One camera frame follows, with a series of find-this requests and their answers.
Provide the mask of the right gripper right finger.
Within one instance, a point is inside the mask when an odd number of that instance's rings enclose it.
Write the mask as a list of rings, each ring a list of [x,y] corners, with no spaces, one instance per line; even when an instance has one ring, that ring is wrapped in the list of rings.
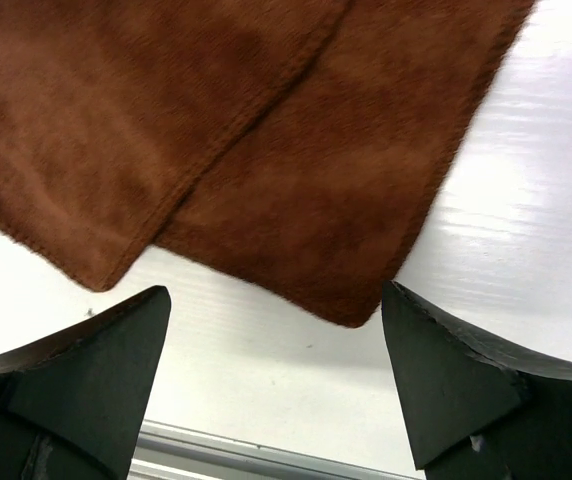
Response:
[[[572,362],[467,323],[406,287],[382,323],[416,469],[428,479],[572,479]]]

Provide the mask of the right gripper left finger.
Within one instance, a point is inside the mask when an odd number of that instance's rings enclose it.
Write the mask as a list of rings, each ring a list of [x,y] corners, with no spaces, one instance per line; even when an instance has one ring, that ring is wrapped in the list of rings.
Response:
[[[171,312],[148,288],[0,354],[0,479],[124,479]]]

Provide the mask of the brown microfibre towel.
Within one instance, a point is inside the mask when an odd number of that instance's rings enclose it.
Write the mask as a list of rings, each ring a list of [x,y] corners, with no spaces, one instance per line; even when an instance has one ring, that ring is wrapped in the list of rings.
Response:
[[[0,232],[94,290],[149,246],[363,325],[528,1],[0,1]]]

